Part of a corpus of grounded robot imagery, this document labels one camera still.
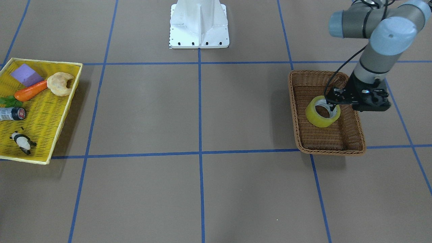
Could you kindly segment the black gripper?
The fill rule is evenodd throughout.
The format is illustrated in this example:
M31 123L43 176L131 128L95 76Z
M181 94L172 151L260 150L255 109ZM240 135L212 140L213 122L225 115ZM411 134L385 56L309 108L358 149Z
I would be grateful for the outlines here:
M382 86L380 77L373 77L372 83L361 81L352 74L344 88L327 87L324 89L326 102L331 105L358 105L358 92L363 89L386 89Z

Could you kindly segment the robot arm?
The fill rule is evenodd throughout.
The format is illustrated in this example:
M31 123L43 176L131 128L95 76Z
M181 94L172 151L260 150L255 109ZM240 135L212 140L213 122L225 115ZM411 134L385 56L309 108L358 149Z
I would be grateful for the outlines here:
M409 0L395 9L388 5L382 0L356 0L330 17L331 36L368 40L345 86L326 85L324 97L331 107L351 105L360 112L390 108L384 80L431 18L431 2Z

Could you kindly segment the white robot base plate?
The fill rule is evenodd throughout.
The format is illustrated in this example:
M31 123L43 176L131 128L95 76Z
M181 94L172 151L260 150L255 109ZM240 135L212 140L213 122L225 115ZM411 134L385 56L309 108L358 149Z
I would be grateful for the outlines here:
M219 0L179 0L171 5L169 48L228 48L226 5Z

